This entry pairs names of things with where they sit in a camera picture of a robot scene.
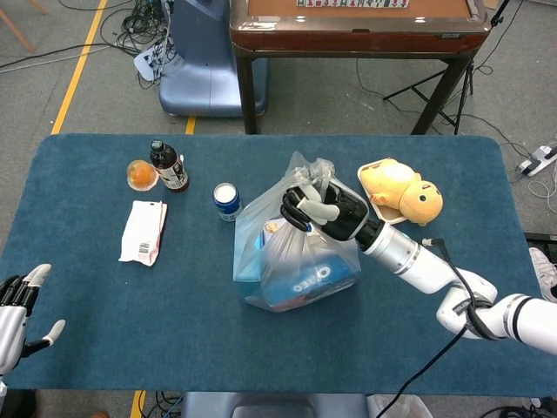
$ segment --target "bottle cap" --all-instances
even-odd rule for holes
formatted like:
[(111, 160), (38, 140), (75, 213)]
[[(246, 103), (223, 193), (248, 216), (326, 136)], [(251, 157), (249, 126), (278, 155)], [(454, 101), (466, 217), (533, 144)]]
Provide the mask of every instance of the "bottle cap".
[(164, 149), (164, 144), (163, 141), (159, 141), (159, 140), (154, 140), (153, 142), (151, 142), (151, 149), (154, 152), (162, 152)]

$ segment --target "soda can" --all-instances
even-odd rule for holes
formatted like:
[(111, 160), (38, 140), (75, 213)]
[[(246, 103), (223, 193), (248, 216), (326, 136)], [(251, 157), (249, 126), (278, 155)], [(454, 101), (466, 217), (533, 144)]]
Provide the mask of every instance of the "soda can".
[(242, 202), (236, 187), (230, 183), (221, 183), (212, 194), (218, 215), (226, 222), (234, 222), (242, 212)]

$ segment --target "yellow plush toy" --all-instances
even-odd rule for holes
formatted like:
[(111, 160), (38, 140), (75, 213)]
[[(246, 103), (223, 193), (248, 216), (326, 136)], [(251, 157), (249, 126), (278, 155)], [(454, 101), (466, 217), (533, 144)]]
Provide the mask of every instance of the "yellow plush toy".
[(417, 224), (431, 222), (443, 208), (443, 198), (437, 187), (393, 158), (367, 167), (361, 172), (360, 181), (375, 205), (398, 209), (405, 218)]

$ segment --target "clear plastic bag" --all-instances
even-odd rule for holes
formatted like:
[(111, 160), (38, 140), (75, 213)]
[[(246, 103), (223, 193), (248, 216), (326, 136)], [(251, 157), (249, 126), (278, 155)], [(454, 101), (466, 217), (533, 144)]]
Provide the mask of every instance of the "clear plastic bag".
[[(368, 396), (369, 416), (375, 418), (393, 398), (393, 394)], [(401, 395), (383, 416), (385, 418), (433, 418), (426, 404), (415, 394)]]
[(360, 266), (353, 239), (338, 242), (314, 227), (304, 233), (280, 216), (286, 190), (314, 185), (323, 198), (333, 176), (330, 161), (310, 164), (294, 152), (285, 176), (238, 216), (233, 278), (246, 302), (282, 312), (355, 283)]

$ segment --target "robotic arm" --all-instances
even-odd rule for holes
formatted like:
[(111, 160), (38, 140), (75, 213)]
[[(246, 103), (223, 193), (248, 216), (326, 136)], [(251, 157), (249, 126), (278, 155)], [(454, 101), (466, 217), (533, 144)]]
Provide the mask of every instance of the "robotic arm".
[(10, 277), (0, 284), (0, 410), (7, 391), (3, 377), (21, 358), (54, 344), (64, 329), (65, 320), (59, 320), (40, 340), (25, 342), (27, 320), (49, 271), (50, 264), (42, 264), (25, 277)]
[(383, 221), (370, 220), (367, 203), (353, 190), (331, 179), (325, 198), (312, 186), (289, 189), (280, 212), (301, 231), (313, 223), (331, 238), (356, 239), (360, 250), (423, 293), (449, 286), (437, 320), (452, 333), (466, 328), (467, 338), (512, 338), (557, 355), (557, 305), (524, 294), (511, 294), (495, 303), (497, 289), (467, 270), (457, 269)]

